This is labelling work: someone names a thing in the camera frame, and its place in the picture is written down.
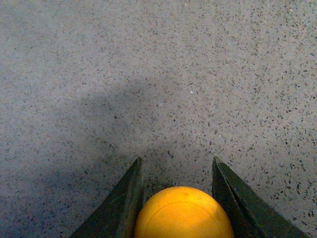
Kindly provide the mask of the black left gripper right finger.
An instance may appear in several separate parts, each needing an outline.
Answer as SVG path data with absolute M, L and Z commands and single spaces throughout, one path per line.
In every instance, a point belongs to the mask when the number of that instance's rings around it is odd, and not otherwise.
M 228 165 L 214 157 L 212 196 L 227 213 L 236 238 L 307 238 L 265 203 Z

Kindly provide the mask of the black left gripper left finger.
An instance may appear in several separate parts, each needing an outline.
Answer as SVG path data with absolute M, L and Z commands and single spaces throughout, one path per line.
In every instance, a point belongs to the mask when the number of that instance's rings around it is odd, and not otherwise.
M 144 201 L 142 158 L 137 158 L 72 238 L 131 238 Z

